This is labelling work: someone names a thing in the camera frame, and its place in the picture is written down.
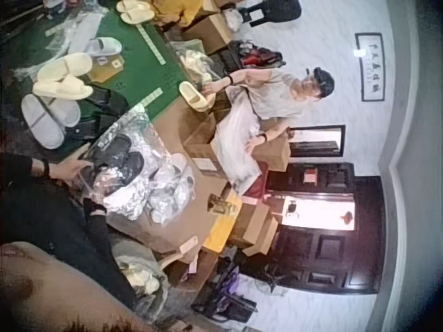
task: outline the label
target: label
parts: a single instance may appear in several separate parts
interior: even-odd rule
[[[193,161],[202,171],[217,171],[214,163],[209,158],[193,158]]]

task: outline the yellow clothing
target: yellow clothing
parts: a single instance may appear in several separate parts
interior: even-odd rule
[[[148,0],[162,24],[177,22],[182,28],[189,26],[203,6],[203,0]]]

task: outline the white wall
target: white wall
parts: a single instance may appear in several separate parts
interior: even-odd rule
[[[247,326],[263,332],[364,332],[376,295],[329,295],[269,286],[245,275],[237,292],[257,302]],[[240,323],[225,327],[241,330]]]
[[[258,0],[247,0],[250,6]],[[306,68],[329,71],[336,90],[315,103],[295,127],[346,125],[343,158],[297,158],[294,161],[347,161],[356,175],[378,175],[378,161],[392,111],[395,60],[386,0],[300,0],[302,16],[292,22],[244,24],[238,39],[280,51],[287,65],[282,70],[303,77]],[[385,102],[362,102],[359,59],[353,55],[355,33],[382,33],[386,59]]]

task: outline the hand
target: hand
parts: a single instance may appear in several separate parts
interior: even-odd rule
[[[265,141],[263,136],[256,136],[248,139],[248,142],[246,142],[246,145],[244,146],[245,151],[247,154],[252,154],[252,151],[254,150],[254,147],[257,145],[263,144]]]
[[[83,145],[76,152],[64,159],[60,164],[49,165],[49,177],[64,181],[70,185],[71,181],[86,166],[93,167],[93,163],[86,160],[78,160],[78,158],[88,150],[89,143]]]
[[[205,84],[201,93],[204,96],[207,96],[207,95],[211,95],[213,93],[217,93],[217,92],[223,90],[225,87],[226,86],[222,80],[215,81],[215,82],[209,82],[209,83]]]

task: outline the clear plastic bag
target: clear plastic bag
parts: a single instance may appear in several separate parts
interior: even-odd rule
[[[137,104],[87,152],[84,159],[94,166],[80,174],[83,191],[86,196],[102,199],[109,212],[136,220],[145,210],[154,217],[153,222],[165,224],[194,197],[192,170],[183,158],[178,167],[174,166],[174,158],[164,147],[145,108]],[[167,213],[168,208],[174,213]]]
[[[79,6],[79,10],[73,10],[68,15],[68,17],[61,24],[62,29],[59,29],[54,33],[53,39],[46,47],[46,49],[53,54],[52,58],[41,64],[36,64],[27,68],[15,69],[14,76],[19,81],[26,79],[28,76],[35,81],[37,73],[41,67],[65,55],[73,40],[78,24],[83,21],[83,19],[85,19],[89,14],[97,14],[103,17],[108,11],[108,9],[100,6],[97,0],[81,1]]]
[[[205,54],[201,40],[171,41],[171,46],[189,73],[192,83],[203,85],[207,81],[221,79],[220,76],[211,69],[214,62]]]
[[[248,139],[258,134],[260,126],[246,91],[232,86],[226,92],[232,109],[217,125],[215,155],[233,189],[242,196],[261,174],[257,162],[244,149]]]

